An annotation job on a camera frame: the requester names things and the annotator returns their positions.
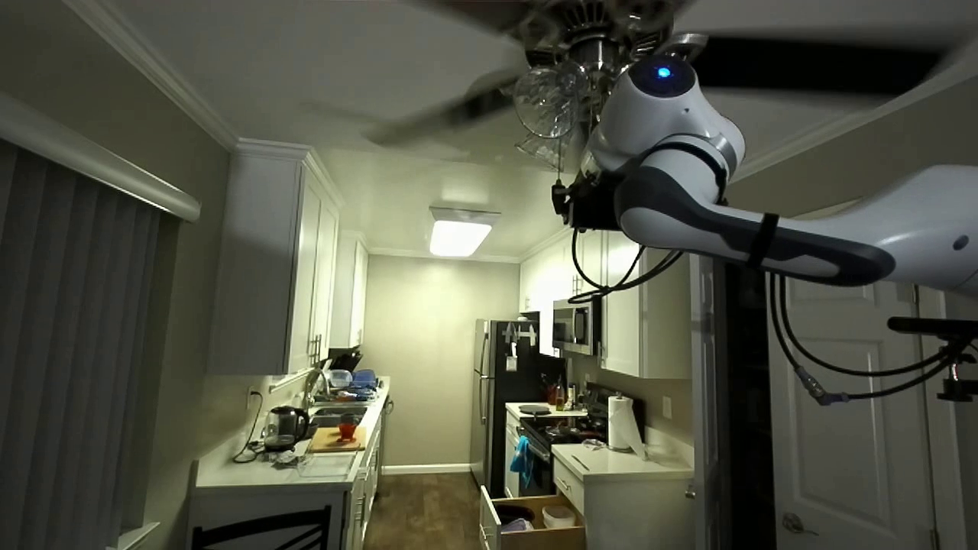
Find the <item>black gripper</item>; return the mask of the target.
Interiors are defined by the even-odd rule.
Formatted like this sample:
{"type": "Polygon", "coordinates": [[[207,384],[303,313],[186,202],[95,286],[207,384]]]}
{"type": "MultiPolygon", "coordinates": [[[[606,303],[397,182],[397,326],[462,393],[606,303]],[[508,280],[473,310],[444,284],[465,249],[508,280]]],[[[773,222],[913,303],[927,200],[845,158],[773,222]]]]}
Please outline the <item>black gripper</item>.
{"type": "Polygon", "coordinates": [[[571,230],[614,230],[614,175],[578,175],[571,182],[550,186],[555,216],[571,230]]]}

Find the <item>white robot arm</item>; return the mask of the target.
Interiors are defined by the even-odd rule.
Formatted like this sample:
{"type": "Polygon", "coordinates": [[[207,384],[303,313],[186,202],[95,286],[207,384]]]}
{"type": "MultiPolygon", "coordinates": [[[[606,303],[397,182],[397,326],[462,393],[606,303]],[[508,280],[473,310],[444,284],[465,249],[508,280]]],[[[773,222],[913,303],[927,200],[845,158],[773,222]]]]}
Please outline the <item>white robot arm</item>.
{"type": "Polygon", "coordinates": [[[780,216],[724,202],[745,156],[741,133],[703,96],[693,65],[653,51],[612,87],[589,133],[594,170],[552,182],[552,211],[575,230],[732,260],[803,280],[875,280],[978,294],[976,165],[923,167],[878,200],[829,216],[780,216]]]}

